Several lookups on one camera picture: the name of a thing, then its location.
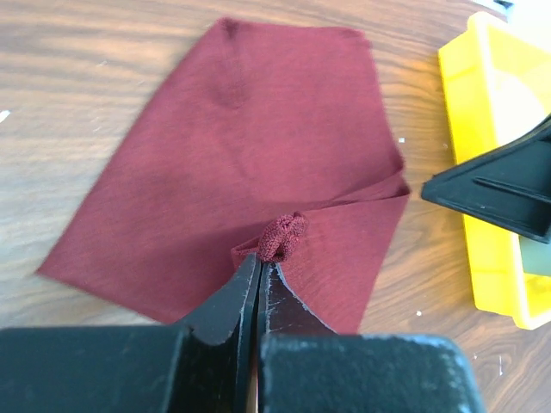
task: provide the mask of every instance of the brown wooden surface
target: brown wooden surface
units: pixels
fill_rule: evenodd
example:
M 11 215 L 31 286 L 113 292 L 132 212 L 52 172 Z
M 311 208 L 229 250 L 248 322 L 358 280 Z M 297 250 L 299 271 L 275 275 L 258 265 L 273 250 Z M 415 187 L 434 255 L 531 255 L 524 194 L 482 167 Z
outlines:
M 0 110 L 11 110 L 0 124 L 0 326 L 149 323 L 33 272 L 148 97 L 216 18 L 344 25 L 373 42 L 414 193 L 362 330 L 449 336 L 472 359 L 489 411 L 551 411 L 551 326 L 519 330 L 475 310 L 460 216 L 418 196 L 452 164 L 436 51 L 478 9 L 468 0 L 0 0 Z

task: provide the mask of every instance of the wooden table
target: wooden table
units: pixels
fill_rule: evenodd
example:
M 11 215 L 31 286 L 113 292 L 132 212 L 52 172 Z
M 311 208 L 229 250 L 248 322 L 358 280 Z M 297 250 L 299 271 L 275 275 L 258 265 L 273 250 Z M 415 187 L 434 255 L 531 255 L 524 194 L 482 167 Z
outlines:
M 342 25 L 372 40 L 413 196 L 365 332 L 456 340 L 491 412 L 549 412 L 551 325 L 477 311 L 461 217 L 419 199 L 452 165 L 436 51 L 479 9 L 468 0 L 0 0 L 0 325 L 150 323 L 33 274 L 151 93 L 221 15 Z

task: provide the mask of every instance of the cloth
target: cloth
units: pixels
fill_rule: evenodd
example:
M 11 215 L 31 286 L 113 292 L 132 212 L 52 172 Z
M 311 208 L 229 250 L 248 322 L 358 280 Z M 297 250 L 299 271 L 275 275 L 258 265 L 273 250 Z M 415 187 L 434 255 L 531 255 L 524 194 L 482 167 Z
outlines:
M 402 169 L 361 33 L 224 18 L 38 272 L 170 323 L 257 252 L 318 317 L 355 332 L 409 194 Z

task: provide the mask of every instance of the twisted fabric tip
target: twisted fabric tip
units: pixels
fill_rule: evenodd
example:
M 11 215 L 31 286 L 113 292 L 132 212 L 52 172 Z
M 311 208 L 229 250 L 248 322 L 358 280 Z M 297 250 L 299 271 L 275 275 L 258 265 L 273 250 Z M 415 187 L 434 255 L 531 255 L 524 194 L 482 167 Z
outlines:
M 301 213 L 282 215 L 270 222 L 258 241 L 258 258 L 263 262 L 284 262 L 294 252 L 308 221 Z

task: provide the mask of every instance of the yellow tray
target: yellow tray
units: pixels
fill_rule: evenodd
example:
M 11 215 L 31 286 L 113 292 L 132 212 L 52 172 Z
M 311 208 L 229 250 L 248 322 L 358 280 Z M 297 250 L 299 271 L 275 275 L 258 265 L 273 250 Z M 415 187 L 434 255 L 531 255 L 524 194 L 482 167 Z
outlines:
M 439 51 L 455 161 L 504 145 L 551 113 L 551 51 L 487 13 Z M 524 272 L 517 234 L 464 217 L 474 303 L 532 330 L 551 321 L 551 277 Z

